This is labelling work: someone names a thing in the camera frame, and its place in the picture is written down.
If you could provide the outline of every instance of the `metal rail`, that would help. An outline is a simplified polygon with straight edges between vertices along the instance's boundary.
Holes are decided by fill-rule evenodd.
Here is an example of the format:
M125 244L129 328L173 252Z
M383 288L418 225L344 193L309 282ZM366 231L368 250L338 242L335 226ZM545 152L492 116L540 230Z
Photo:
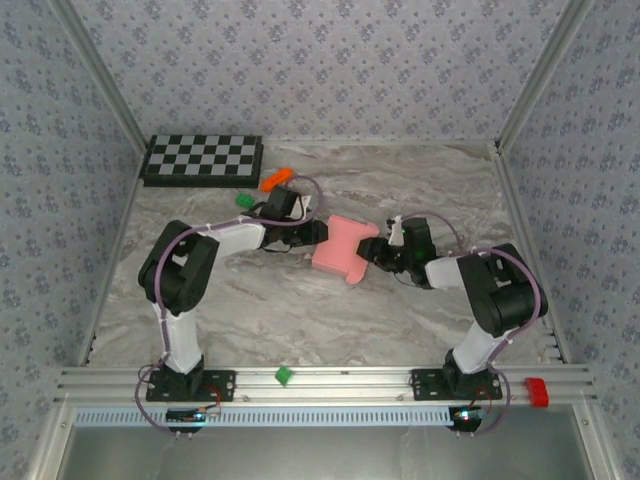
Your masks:
M409 385L410 371L424 367L300 367L287 387L275 379L277 367L231 368L237 371L234 407L257 406L398 406L466 405L468 401L413 400ZM568 405L596 400L592 377L586 365L534 365L500 367L512 390L512 403L527 405L528 393L524 380L538 377L545 380L550 402ZM137 382L136 368L73 367L63 370L55 401L71 406L116 407L131 406ZM162 406L165 403L147 403ZM183 402L180 405L196 406Z

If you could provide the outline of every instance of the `black and white checkerboard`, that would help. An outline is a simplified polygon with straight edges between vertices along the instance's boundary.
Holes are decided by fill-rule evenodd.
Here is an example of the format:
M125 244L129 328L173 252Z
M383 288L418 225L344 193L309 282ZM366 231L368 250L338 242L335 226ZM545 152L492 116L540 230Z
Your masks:
M257 187L262 137L157 135L140 177L146 187Z

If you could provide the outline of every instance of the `patterned wall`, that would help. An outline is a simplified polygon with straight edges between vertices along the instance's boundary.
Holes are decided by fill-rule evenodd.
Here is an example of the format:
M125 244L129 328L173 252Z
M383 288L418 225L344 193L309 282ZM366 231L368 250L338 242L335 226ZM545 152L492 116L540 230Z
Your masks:
M85 0L140 127L495 138L566 0Z
M574 361L640 478L640 9L602 0L509 153Z
M0 478L79 346L136 155L45 0L0 7Z

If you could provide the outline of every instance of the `pink sponge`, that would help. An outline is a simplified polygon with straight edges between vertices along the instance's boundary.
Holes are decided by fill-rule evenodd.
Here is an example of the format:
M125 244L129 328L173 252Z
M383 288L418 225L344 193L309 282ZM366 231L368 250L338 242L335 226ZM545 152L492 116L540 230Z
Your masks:
M360 240L377 237L380 230L373 223L366 225L348 218L329 217L329 240L316 247L311 259L318 270L346 277L349 285L355 285L364 277L367 262L356 254Z

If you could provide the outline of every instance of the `metal edge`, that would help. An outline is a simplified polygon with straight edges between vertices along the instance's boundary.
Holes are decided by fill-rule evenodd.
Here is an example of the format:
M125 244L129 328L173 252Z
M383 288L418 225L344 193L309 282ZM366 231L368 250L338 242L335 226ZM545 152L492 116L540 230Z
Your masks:
M574 404L573 411L594 477L597 480L624 480L620 460L604 423L602 407L581 402Z
M58 477L75 419L75 410L75 407L64 403L49 412L25 479L52 480Z
M522 199L520 198L520 195L517 193L517 189L515 188L515 181L513 178L513 174L511 173L509 163L505 160L504 154L501 155L498 153L494 153L492 154L492 157L497 167L498 180L500 182L502 192L504 193L507 210L509 211L509 216L511 217L511 222L514 227L518 246L521 248L522 255L526 260L527 265L542 285L542 288L544 288L545 291L549 292L551 291L550 283L544 271L544 268L542 267L540 255L533 240L531 227L525 220L526 215L524 213L524 206L522 204ZM549 303L549 311L544 317L544 321L550 328L553 329L555 333L556 340L558 342L558 349L560 350L562 358L565 362L570 363L571 352L569 350L567 339L564 335L564 330L559 321L560 317L558 316L558 310L556 308L555 301L551 295L547 296L547 301Z
M507 201L507 208L510 211L512 222L516 228L516 237L519 237L519 246L523 247L522 253L525 260L542 284L542 287L548 291L549 280L540 263L540 257L533 241L531 227L528 222L524 220L522 199L515 189L513 174L508 161L505 160L505 156L506 154L494 154L494 161L498 167L500 183ZM571 351L562 325L559 322L560 317L556 309L555 301L551 296L549 296L547 300L549 302L549 312L545 319L549 321L555 332L558 348L564 361L570 365L574 365L570 363ZM604 423L600 408L599 405L587 404L586 402L574 404L576 422L578 423L582 441L587 456L589 457L589 463L597 479L624 479L619 460L612 445L611 434Z
M513 145L594 3L595 0L569 0L502 126L498 138L503 152Z
M528 405L527 377L545 380L552 403L596 401L589 368L578 364L500 366L510 380L514 404ZM234 406L391 406L466 405L467 401L415 402L409 385L410 367L354 367L327 370L296 368L294 380L283 388L274 378L277 367L238 369ZM131 368L67 368L56 390L56 402L74 406L130 406L137 370ZM149 406L166 405L164 402ZM193 402L181 406L195 406Z
M142 162L144 161L144 155L140 157L138 164L136 166L136 172L140 171L140 167ZM109 296L109 286L113 281L113 275L116 271L116 266L118 265L118 259L120 258L120 252L122 251L122 244L124 241L124 236L126 233L126 228L129 223L129 217L131 215L131 210L133 207L133 202L136 198L136 192L140 185L142 184L142 180L138 178L138 174L136 173L133 181L131 182L131 187L129 189L129 195L127 196L127 201L125 204L124 212L122 212L122 217L120 218L120 225L118 226L118 232L116 234L115 242L113 247L111 248L111 253L109 255L109 261L105 267L105 272L102 277L102 282L100 283L100 289L98 290L98 297L96 298L95 304L93 306L93 310L91 311L91 317L89 320L89 324L85 330L85 337L82 341L82 347L80 348L80 355L78 356L78 365L86 365L89 362L89 355L91 353L91 345L93 344L94 335L96 329L98 328L98 323L100 321L100 317L102 315L102 310L104 309L104 305Z
M342 147L342 146L443 146L443 147L483 147L490 139L479 138L471 140L456 140L456 139L441 139L441 140L426 140L419 138L363 138L363 139L350 139L350 138L331 138L327 140L312 140L312 139L278 139L263 137L262 144L265 147Z
M96 86L102 93L107 105L113 111L124 134L139 154L145 150L145 140L126 100L109 73L100 53L93 44L91 35L84 27L80 15L69 0L49 0L62 27L67 32L69 41L76 48Z

